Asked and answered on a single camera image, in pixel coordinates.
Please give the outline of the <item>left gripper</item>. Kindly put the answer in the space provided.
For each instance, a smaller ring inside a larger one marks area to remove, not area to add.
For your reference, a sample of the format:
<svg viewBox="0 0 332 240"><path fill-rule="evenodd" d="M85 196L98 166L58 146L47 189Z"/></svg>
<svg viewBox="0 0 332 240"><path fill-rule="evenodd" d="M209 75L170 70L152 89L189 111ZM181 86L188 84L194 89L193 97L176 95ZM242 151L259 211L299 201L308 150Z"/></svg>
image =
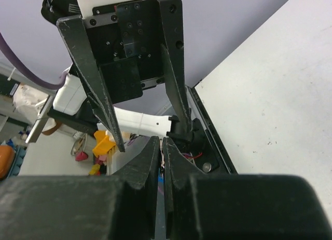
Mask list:
<svg viewBox="0 0 332 240"><path fill-rule="evenodd" d="M95 99L95 116L111 132L119 151L125 152L125 144L113 104L141 97L144 90L164 82L182 132L191 132L182 0L95 6L83 19L60 18L56 26Z"/></svg>

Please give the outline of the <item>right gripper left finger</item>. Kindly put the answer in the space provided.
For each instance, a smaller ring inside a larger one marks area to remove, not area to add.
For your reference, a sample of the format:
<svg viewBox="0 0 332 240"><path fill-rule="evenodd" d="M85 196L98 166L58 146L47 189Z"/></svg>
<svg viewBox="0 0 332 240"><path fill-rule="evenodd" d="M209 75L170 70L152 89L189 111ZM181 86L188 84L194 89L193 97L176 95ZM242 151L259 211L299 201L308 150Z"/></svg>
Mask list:
<svg viewBox="0 0 332 240"><path fill-rule="evenodd" d="M107 176L18 176L1 183L1 239L153 239L160 140Z"/></svg>

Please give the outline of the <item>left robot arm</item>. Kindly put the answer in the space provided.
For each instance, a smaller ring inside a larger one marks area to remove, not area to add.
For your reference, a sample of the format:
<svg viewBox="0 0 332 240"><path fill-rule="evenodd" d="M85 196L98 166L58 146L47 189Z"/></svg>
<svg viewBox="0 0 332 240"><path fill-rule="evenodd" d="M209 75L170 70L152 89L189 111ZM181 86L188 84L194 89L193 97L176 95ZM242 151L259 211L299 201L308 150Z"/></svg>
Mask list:
<svg viewBox="0 0 332 240"><path fill-rule="evenodd" d="M123 146L114 105L165 85L175 110L166 131L179 151L198 158L206 137L191 117L185 87L182 0L43 0L41 13L55 25L70 54L94 115Z"/></svg>

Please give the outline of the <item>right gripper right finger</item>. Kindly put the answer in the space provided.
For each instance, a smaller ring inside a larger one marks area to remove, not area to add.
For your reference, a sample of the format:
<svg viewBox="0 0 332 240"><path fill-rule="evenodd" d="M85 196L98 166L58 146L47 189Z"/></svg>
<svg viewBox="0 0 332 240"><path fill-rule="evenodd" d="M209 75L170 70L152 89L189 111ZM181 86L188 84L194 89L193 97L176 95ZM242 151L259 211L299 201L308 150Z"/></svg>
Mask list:
<svg viewBox="0 0 332 240"><path fill-rule="evenodd" d="M162 143L168 239L331 239L310 184L294 175L206 174Z"/></svg>

